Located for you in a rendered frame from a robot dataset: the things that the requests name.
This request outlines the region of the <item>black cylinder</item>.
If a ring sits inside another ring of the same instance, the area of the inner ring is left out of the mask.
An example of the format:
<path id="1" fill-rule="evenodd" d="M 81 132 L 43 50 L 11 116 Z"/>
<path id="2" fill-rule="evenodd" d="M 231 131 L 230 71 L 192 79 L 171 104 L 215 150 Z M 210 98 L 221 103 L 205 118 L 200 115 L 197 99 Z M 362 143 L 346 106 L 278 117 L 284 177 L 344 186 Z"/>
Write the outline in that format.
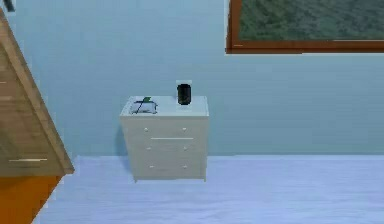
<path id="1" fill-rule="evenodd" d="M 189 84 L 179 84 L 177 86 L 177 98 L 180 105 L 191 103 L 191 86 Z"/>

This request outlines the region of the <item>white chest of drawers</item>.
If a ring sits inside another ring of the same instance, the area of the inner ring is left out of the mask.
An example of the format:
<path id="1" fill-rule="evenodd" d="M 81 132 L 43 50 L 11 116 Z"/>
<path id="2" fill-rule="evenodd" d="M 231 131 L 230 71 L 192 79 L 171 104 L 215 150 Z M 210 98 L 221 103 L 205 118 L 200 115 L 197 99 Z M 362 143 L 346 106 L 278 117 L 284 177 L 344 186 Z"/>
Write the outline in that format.
<path id="1" fill-rule="evenodd" d="M 128 98 L 120 121 L 133 179 L 206 178 L 209 109 L 205 96 L 180 105 L 174 96 L 152 96 L 157 113 L 131 114 L 141 96 Z"/>

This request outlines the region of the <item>brown framed green picture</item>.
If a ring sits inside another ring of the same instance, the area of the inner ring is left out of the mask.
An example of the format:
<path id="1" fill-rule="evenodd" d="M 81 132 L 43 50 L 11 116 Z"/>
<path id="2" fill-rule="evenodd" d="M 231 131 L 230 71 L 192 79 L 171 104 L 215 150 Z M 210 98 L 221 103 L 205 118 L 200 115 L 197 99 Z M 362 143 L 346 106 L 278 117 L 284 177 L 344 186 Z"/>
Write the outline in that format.
<path id="1" fill-rule="evenodd" d="M 384 0 L 229 0 L 225 52 L 384 53 Z"/>

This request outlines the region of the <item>light wooden cupboard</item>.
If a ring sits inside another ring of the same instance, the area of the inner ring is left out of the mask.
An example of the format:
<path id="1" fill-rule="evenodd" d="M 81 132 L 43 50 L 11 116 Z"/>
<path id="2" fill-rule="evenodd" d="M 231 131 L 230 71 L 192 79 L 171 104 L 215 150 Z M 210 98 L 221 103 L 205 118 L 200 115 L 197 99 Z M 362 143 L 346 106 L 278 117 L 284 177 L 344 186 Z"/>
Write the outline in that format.
<path id="1" fill-rule="evenodd" d="M 73 172 L 63 141 L 0 9 L 0 177 Z"/>

